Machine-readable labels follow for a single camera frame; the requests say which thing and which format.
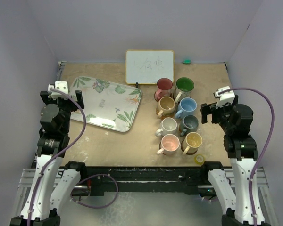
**mug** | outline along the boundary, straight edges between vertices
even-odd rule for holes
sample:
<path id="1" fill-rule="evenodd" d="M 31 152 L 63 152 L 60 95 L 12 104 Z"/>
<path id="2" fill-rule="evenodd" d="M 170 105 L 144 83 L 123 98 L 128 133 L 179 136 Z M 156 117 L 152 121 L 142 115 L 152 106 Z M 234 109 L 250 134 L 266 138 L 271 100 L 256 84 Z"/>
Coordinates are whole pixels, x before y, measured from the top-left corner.
<path id="1" fill-rule="evenodd" d="M 192 132 L 189 133 L 181 143 L 181 150 L 183 155 L 195 154 L 202 144 L 202 137 L 200 134 Z"/>
<path id="2" fill-rule="evenodd" d="M 187 115 L 193 115 L 194 111 L 197 108 L 197 103 L 194 99 L 186 97 L 181 100 L 178 105 L 177 113 L 175 114 L 175 118 L 184 118 Z"/>
<path id="3" fill-rule="evenodd" d="M 198 119 L 195 116 L 193 115 L 185 116 L 178 127 L 180 136 L 183 137 L 185 134 L 196 132 L 198 126 L 199 126 Z"/>
<path id="4" fill-rule="evenodd" d="M 173 83 L 167 78 L 162 78 L 157 81 L 156 92 L 154 99 L 158 102 L 162 97 L 169 97 L 171 95 L 171 88 Z"/>
<path id="5" fill-rule="evenodd" d="M 159 100 L 156 108 L 158 119 L 173 117 L 175 112 L 175 101 L 171 97 L 163 97 Z"/>
<path id="6" fill-rule="evenodd" d="M 179 78 L 176 82 L 173 99 L 176 103 L 185 97 L 191 97 L 191 91 L 194 89 L 194 82 L 189 78 Z"/>
<path id="7" fill-rule="evenodd" d="M 180 141 L 177 136 L 173 134 L 165 135 L 159 144 L 159 150 L 156 152 L 157 155 L 165 154 L 172 155 L 175 154 L 176 150 L 180 145 Z"/>
<path id="8" fill-rule="evenodd" d="M 165 118 L 159 129 L 155 132 L 155 136 L 165 136 L 167 134 L 175 134 L 177 132 L 177 122 L 172 118 Z"/>

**tape roll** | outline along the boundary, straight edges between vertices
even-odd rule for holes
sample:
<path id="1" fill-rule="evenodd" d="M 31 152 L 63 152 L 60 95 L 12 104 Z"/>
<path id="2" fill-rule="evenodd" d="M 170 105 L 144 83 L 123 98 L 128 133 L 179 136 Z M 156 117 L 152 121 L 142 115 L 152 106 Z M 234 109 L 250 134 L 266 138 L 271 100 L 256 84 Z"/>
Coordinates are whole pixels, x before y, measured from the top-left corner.
<path id="1" fill-rule="evenodd" d="M 198 154 L 195 156 L 195 162 L 199 165 L 202 165 L 204 163 L 204 157 L 201 154 Z"/>

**whiteboard frame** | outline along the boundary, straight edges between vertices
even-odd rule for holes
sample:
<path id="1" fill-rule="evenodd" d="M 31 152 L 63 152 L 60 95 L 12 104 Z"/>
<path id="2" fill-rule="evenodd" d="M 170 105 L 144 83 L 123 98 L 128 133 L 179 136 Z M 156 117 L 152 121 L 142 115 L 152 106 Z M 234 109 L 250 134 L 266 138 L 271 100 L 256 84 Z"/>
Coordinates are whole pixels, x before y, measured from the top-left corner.
<path id="1" fill-rule="evenodd" d="M 174 83 L 174 63 L 175 63 L 175 53 L 171 49 L 128 49 L 126 51 L 126 62 L 125 62 L 125 81 L 128 85 L 135 85 L 136 83 L 128 83 L 127 82 L 127 52 L 128 51 L 171 51 L 173 52 L 173 76 L 172 76 L 172 83 Z M 156 85 L 156 83 L 138 83 L 139 85 Z"/>

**gray mug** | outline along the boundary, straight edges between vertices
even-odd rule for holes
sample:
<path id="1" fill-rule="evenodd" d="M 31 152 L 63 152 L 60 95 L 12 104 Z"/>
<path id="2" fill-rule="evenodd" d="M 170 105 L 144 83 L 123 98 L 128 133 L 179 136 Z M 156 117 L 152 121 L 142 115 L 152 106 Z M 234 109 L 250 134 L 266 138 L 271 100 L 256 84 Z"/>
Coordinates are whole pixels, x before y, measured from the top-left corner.
<path id="1" fill-rule="evenodd" d="M 198 125 L 199 125 L 198 119 L 195 116 L 193 115 L 185 116 L 178 127 L 180 136 L 183 137 L 188 133 L 196 132 L 198 129 Z"/>

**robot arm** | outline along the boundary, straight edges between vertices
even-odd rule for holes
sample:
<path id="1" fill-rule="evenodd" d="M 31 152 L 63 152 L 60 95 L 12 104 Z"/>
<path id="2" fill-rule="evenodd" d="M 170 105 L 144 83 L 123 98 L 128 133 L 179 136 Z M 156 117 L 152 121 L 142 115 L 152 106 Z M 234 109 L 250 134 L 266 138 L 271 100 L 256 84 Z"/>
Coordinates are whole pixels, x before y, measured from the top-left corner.
<path id="1" fill-rule="evenodd" d="M 233 91 L 218 94 L 227 89 L 229 87 L 220 88 L 214 94 L 216 98 L 220 98 L 219 102 L 202 104 L 201 114 L 202 123 L 206 123 L 207 115 L 211 114 L 212 123 L 219 124 L 225 132 L 224 147 L 233 169 L 236 195 L 222 168 L 208 169 L 208 180 L 214 187 L 223 210 L 223 226 L 254 225 L 249 192 L 250 173 L 258 159 L 256 142 L 249 135 L 253 111 L 246 105 L 238 104 L 238 96 Z M 252 193 L 257 208 L 256 223 L 258 226 L 268 226 L 261 211 L 256 175 L 252 180 Z"/>
<path id="2" fill-rule="evenodd" d="M 62 163 L 64 155 L 61 154 L 50 162 L 49 160 L 68 146 L 69 123 L 71 112 L 77 110 L 77 106 L 58 92 L 60 90 L 68 94 L 68 85 L 65 81 L 56 81 L 55 85 L 49 85 L 48 91 L 41 91 L 40 96 L 46 104 L 41 110 L 40 139 L 37 149 L 37 165 L 33 178 L 32 188 L 19 217 L 12 218 L 10 226 L 26 226 L 29 214 L 30 225 L 59 226 L 59 212 L 61 207 L 69 199 L 74 186 L 86 178 L 87 169 L 85 163 L 70 161 L 63 172 L 63 176 L 54 189 L 54 182 Z M 76 91 L 77 103 L 84 109 L 82 92 Z M 31 204 L 33 190 L 37 187 L 34 201 Z"/>

